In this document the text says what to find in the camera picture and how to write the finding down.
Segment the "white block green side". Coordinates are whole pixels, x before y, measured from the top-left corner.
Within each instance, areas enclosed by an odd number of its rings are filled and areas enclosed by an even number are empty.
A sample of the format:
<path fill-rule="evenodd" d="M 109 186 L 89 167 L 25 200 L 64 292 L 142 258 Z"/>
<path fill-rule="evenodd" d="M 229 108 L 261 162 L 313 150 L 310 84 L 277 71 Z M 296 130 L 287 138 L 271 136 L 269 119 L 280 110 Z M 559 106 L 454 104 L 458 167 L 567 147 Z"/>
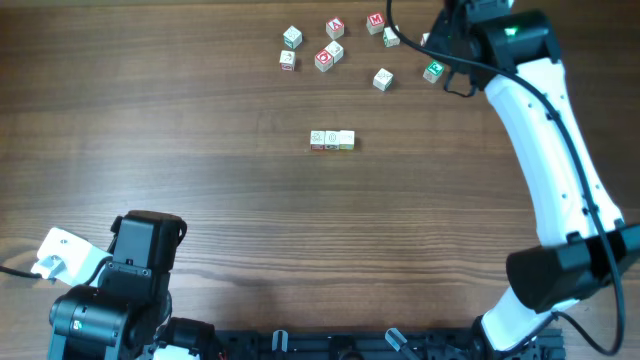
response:
<path fill-rule="evenodd" d="M 373 85 L 381 91 L 386 91 L 393 83 L 393 79 L 394 75 L 390 71 L 381 68 L 373 78 Z"/>

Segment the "block yellow letter C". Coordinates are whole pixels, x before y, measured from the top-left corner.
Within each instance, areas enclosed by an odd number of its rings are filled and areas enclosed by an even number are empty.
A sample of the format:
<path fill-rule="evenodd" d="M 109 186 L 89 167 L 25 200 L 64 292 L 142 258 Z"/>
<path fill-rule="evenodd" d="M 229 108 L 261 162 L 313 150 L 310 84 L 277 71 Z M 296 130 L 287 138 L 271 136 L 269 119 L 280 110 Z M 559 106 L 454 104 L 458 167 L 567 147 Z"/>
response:
<path fill-rule="evenodd" d="M 341 150 L 353 150 L 355 146 L 355 132 L 353 130 L 341 130 L 339 132 L 339 147 Z"/>

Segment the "white block circle engraving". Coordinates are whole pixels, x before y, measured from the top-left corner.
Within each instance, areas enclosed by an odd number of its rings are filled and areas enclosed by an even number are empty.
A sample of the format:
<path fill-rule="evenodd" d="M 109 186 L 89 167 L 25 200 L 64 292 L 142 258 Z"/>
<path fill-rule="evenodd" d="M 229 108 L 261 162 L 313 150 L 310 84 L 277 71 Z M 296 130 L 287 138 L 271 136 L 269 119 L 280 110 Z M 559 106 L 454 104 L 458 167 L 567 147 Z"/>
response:
<path fill-rule="evenodd" d="M 325 132 L 324 147 L 326 150 L 339 150 L 340 149 L 340 132 L 327 130 Z"/>

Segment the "block red letter U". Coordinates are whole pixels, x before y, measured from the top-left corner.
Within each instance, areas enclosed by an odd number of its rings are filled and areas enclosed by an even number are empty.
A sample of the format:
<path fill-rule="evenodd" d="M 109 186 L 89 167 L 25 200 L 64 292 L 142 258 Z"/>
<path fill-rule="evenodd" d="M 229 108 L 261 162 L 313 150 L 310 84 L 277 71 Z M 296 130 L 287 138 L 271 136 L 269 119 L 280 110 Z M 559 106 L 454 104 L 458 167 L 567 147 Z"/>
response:
<path fill-rule="evenodd" d="M 310 149 L 319 151 L 325 149 L 326 132 L 321 130 L 312 130 L 310 132 Z"/>

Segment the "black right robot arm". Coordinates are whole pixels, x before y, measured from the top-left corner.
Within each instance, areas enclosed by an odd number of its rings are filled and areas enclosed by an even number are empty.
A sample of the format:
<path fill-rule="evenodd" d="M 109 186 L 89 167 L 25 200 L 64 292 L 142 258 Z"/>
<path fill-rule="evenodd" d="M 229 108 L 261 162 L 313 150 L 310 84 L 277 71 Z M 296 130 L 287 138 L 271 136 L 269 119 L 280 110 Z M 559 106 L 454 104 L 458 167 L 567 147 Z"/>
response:
<path fill-rule="evenodd" d="M 433 73 L 465 75 L 501 119 L 524 174 L 539 245 L 509 255 L 509 286 L 475 323 L 471 353 L 503 359 L 533 349 L 554 320 L 611 288 L 621 348 L 623 273 L 639 258 L 639 229 L 625 223 L 590 159 L 569 101 L 561 49 L 538 10 L 508 1 L 448 1 L 420 46 Z"/>

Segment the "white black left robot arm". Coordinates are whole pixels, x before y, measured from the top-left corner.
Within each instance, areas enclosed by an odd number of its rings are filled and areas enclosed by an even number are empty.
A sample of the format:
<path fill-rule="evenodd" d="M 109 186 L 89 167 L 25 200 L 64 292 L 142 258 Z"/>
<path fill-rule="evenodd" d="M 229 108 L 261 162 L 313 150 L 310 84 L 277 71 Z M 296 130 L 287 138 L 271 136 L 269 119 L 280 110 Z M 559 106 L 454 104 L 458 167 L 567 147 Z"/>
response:
<path fill-rule="evenodd" d="M 96 286 L 85 281 L 52 305 L 49 359 L 215 359 L 215 327 L 173 318 L 170 271 L 186 222 L 132 210 L 111 226 Z"/>

